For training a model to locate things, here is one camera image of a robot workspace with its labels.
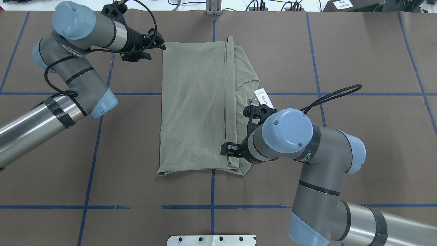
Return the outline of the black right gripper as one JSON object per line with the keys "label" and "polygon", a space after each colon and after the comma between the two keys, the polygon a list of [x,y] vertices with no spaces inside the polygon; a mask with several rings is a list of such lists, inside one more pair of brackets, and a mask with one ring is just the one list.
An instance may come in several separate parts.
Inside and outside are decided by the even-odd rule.
{"label": "black right gripper", "polygon": [[242,143],[236,144],[234,142],[227,141],[220,147],[220,155],[226,157],[236,157],[245,159],[251,163],[250,152],[247,147],[247,138],[243,139]]}

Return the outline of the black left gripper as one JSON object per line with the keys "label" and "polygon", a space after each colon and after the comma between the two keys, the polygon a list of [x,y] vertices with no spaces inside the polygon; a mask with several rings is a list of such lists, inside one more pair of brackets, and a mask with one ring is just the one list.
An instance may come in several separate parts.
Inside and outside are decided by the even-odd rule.
{"label": "black left gripper", "polygon": [[125,46],[120,50],[120,56],[125,62],[138,62],[140,59],[151,60],[146,49],[159,48],[166,50],[165,41],[162,35],[155,29],[150,29],[147,34],[141,34],[136,30],[128,30],[128,39]]}

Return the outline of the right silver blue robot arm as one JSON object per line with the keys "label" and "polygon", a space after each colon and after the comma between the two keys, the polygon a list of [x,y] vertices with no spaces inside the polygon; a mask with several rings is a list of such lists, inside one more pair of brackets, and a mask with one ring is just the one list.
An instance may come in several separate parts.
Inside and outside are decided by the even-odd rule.
{"label": "right silver blue robot arm", "polygon": [[330,241],[356,246],[435,246],[436,227],[340,199],[345,175],[365,162],[361,139],[313,124],[297,109],[247,106],[242,143],[225,142],[221,155],[252,164],[288,157],[303,164],[288,228],[301,246]]}

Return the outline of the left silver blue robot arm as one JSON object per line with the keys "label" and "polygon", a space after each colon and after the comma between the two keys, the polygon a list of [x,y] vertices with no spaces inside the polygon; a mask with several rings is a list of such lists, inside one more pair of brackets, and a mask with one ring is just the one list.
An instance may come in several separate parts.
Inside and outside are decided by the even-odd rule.
{"label": "left silver blue robot arm", "polygon": [[99,14],[72,1],[56,6],[51,33],[32,51],[56,93],[1,128],[1,170],[82,118],[101,117],[117,106],[117,98],[87,60],[88,54],[109,52],[120,54],[123,61],[138,62],[151,59],[147,49],[166,49],[156,19],[152,17],[153,28],[140,33],[127,25],[123,16],[127,9],[125,0],[104,5]]}

